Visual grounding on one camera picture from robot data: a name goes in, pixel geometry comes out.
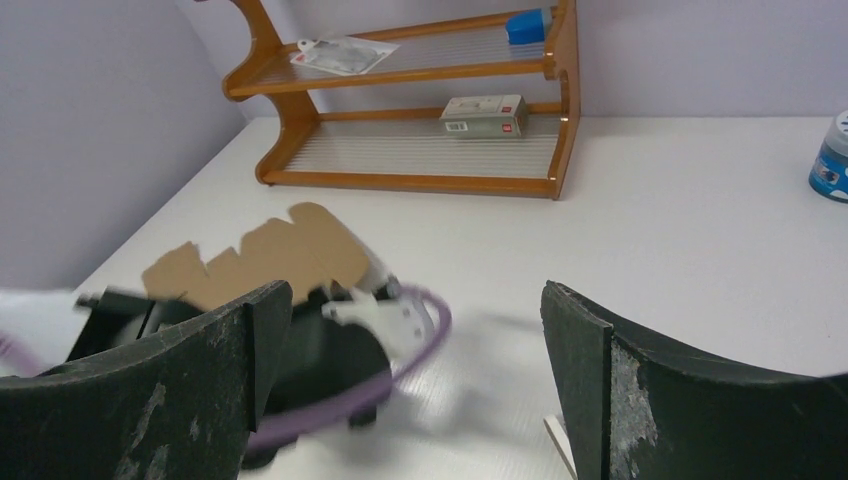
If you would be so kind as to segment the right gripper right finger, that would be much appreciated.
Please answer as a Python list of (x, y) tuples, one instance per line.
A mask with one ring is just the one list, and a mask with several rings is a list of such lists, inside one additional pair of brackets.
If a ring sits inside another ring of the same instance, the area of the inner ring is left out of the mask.
[(843, 479), (847, 377), (730, 360), (548, 282), (543, 334), (578, 479)]

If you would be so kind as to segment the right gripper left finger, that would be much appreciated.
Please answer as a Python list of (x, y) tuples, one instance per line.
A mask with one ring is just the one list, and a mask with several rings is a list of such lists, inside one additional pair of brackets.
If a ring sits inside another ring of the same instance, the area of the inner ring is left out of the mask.
[(1, 381), (5, 479), (234, 479), (290, 323), (274, 281), (158, 333)]

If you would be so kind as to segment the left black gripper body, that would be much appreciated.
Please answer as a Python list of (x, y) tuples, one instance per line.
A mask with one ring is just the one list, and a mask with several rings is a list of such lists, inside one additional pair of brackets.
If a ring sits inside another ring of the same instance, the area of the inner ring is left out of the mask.
[[(341, 325), (321, 313), (329, 301), (351, 298), (349, 290), (333, 284), (313, 289), (294, 305), (267, 416), (330, 398), (389, 368), (386, 353), (367, 329)], [(131, 343), (204, 312), (182, 299), (155, 300), (115, 289), (82, 295), (74, 309), (88, 318), (69, 360)]]

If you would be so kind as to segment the brown cardboard box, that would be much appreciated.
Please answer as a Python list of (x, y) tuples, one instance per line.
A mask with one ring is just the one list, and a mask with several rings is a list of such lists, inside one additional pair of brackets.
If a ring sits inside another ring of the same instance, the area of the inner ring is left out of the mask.
[(363, 246), (325, 207), (302, 202), (289, 216), (267, 220), (237, 249), (208, 261), (192, 242), (167, 252), (142, 273), (146, 293), (212, 310), (272, 281), (288, 282), (297, 303), (318, 287), (352, 287), (366, 277), (371, 262)]

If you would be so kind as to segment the grey box lower shelf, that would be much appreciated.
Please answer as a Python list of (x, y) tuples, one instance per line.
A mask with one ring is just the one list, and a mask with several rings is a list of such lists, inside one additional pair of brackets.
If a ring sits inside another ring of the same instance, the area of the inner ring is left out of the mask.
[(517, 94), (454, 97), (440, 122), (448, 135), (459, 138), (520, 138), (528, 127), (528, 108)]

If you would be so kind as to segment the small pink white stapler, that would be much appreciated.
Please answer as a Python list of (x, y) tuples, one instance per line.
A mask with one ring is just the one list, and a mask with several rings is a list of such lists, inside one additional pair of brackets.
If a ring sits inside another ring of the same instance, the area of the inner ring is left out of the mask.
[(561, 416), (559, 415), (547, 415), (543, 418), (543, 424), (545, 429), (554, 444), (557, 452), (559, 453), (565, 468), (568, 472), (568, 478), (571, 480), (577, 480), (577, 471), (574, 462), (574, 457), (572, 453), (572, 448), (570, 444), (570, 440), (565, 430), (565, 424)]

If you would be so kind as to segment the wooden three-tier shelf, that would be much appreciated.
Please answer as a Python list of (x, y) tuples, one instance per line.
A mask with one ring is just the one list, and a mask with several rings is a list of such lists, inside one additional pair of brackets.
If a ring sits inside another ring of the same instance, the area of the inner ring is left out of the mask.
[[(259, 1), (241, 1), (251, 44), (223, 81), (241, 102), (264, 96), (281, 121), (275, 144), (255, 168), (265, 185), (438, 193), (514, 195), (557, 199), (580, 122), (577, 5), (551, 8), (552, 26), (540, 44), (512, 48), (501, 38), (508, 13), (406, 26), (368, 33), (400, 44), (375, 72), (354, 77), (316, 75), (292, 64), (297, 47), (284, 43)], [(559, 89), (555, 102), (528, 106), (523, 137), (457, 139), (444, 130), (444, 105), (321, 112), (315, 90), (398, 86), (540, 74)]]

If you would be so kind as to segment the blue white round jar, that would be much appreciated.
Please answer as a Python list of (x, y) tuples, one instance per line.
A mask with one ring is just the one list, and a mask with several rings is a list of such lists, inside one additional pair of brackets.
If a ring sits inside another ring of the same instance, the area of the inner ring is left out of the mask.
[(829, 124), (808, 176), (810, 187), (830, 200), (847, 202), (847, 111)]

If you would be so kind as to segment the flat plastic blister package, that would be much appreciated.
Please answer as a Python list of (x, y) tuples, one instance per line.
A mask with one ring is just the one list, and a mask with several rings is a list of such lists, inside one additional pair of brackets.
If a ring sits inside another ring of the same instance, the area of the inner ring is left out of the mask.
[(357, 76), (369, 73), (398, 48), (395, 43), (351, 36), (301, 39), (290, 63), (338, 76)]

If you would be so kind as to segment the small blue object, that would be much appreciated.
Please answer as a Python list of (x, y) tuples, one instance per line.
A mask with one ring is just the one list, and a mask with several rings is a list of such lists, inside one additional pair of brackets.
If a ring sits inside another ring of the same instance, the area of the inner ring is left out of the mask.
[(550, 8), (538, 8), (511, 16), (505, 23), (510, 45), (527, 45), (544, 42), (553, 23)]

